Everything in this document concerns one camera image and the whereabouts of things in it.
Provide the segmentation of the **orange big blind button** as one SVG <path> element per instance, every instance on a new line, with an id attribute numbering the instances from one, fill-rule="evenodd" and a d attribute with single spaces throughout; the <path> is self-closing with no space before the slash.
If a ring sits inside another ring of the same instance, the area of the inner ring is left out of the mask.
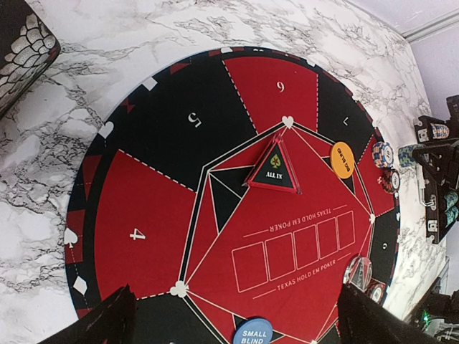
<path id="1" fill-rule="evenodd" d="M 341 179 L 348 179 L 354 172 L 354 154 L 350 146 L 345 142 L 337 142 L 333 145 L 330 153 L 330 161 L 333 172 Z"/>

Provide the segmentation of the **blue small blind button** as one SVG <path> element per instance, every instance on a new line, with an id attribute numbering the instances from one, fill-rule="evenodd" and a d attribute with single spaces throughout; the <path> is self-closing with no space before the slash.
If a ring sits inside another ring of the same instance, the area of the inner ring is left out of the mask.
<path id="1" fill-rule="evenodd" d="M 233 335 L 233 344 L 263 344 L 269 343 L 273 337 L 271 323 L 261 317 L 244 321 Z"/>

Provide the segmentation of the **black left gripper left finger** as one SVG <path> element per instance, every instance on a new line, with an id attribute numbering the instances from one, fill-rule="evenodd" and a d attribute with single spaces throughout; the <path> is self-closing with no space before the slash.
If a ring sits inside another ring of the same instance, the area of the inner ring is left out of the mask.
<path id="1" fill-rule="evenodd" d="M 83 318 L 41 343 L 132 343 L 136 298 L 120 287 Z"/>

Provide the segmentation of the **red brown poker chip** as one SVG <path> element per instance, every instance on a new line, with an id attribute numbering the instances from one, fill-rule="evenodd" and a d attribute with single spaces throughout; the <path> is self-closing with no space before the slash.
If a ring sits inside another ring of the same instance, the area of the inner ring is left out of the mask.
<path id="1" fill-rule="evenodd" d="M 399 172 L 394 168 L 384 168 L 382 171 L 382 188 L 388 194 L 395 194 L 400 187 Z"/>

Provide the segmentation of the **blue white chip stack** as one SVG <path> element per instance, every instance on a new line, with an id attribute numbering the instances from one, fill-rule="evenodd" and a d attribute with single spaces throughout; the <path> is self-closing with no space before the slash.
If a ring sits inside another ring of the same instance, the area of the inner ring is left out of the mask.
<path id="1" fill-rule="evenodd" d="M 419 148 L 420 145 L 406 145 L 398 149 L 398 159 L 399 165 L 401 168 L 408 168 L 410 166 L 415 166 L 417 161 L 413 157 L 413 151 L 416 148 Z"/>

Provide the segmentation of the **white blue poker chip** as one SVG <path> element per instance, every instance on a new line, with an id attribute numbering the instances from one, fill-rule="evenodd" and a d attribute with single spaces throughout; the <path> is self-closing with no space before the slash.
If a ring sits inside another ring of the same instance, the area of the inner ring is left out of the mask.
<path id="1" fill-rule="evenodd" d="M 384 283 L 373 281 L 370 282 L 366 290 L 366 295 L 376 303 L 380 304 L 383 300 L 385 289 L 386 285 Z"/>
<path id="2" fill-rule="evenodd" d="M 388 142 L 376 142 L 372 146 L 372 159 L 377 168 L 391 168 L 394 164 L 394 151 Z"/>

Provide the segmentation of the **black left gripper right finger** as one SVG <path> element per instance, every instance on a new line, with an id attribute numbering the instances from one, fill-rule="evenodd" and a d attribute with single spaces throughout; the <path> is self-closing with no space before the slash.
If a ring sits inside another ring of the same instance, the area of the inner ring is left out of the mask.
<path id="1" fill-rule="evenodd" d="M 438 339 L 400 320 L 353 284 L 343 284 L 338 298 L 342 343 L 438 343 Z"/>

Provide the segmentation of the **triangular all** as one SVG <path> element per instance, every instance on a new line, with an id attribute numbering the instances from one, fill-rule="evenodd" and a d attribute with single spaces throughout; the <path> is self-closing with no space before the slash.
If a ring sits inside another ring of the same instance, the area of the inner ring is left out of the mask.
<path id="1" fill-rule="evenodd" d="M 243 186 L 301 194 L 300 184 L 281 134 L 276 134 L 270 141 Z"/>

